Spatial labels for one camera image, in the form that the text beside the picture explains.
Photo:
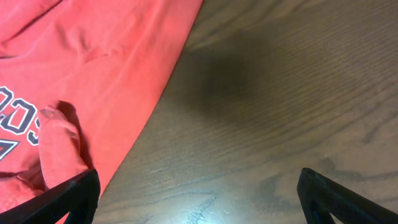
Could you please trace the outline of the red soccer t-shirt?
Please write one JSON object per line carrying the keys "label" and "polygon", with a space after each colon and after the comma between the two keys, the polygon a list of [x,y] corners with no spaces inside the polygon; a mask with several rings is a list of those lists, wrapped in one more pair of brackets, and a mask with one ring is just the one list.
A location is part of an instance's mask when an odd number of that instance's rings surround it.
{"label": "red soccer t-shirt", "polygon": [[1,211],[95,169],[152,114],[200,0],[1,2]]}

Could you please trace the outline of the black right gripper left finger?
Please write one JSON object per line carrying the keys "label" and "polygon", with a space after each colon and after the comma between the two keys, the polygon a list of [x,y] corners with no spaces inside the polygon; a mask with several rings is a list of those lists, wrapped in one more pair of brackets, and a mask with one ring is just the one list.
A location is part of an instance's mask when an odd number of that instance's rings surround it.
{"label": "black right gripper left finger", "polygon": [[39,196],[1,214],[1,223],[91,224],[98,207],[100,181],[94,169],[86,170]]}

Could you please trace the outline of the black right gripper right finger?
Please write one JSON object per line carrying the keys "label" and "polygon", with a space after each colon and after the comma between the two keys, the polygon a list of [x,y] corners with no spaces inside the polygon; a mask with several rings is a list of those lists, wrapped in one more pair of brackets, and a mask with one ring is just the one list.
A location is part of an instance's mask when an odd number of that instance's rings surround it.
{"label": "black right gripper right finger", "polygon": [[303,168],[297,193],[308,224],[395,224],[397,214],[362,197],[318,172]]}

